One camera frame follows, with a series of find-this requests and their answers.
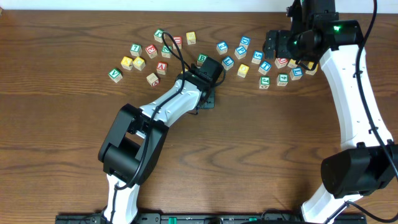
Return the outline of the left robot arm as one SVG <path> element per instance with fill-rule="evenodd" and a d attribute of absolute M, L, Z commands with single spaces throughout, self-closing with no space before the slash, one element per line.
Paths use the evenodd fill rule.
<path fill-rule="evenodd" d="M 98 160 L 109 184 L 102 223 L 132 223 L 140 186 L 159 159 L 169 127 L 183 114 L 200 107 L 225 72 L 180 73 L 173 87 L 155 101 L 136 108 L 124 105 L 99 150 Z"/>

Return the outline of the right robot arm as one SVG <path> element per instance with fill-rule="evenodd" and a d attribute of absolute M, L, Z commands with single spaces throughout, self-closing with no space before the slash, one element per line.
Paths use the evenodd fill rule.
<path fill-rule="evenodd" d="M 304 223 L 333 223 L 344 209 L 397 178 L 397 144 L 369 81 L 364 49 L 369 32 L 356 20 L 341 20 L 334 1 L 295 0 L 287 16 L 291 28 L 267 32 L 263 51 L 268 59 L 292 59 L 326 76 L 341 151 L 322 161 L 322 184 L 300 209 Z"/>

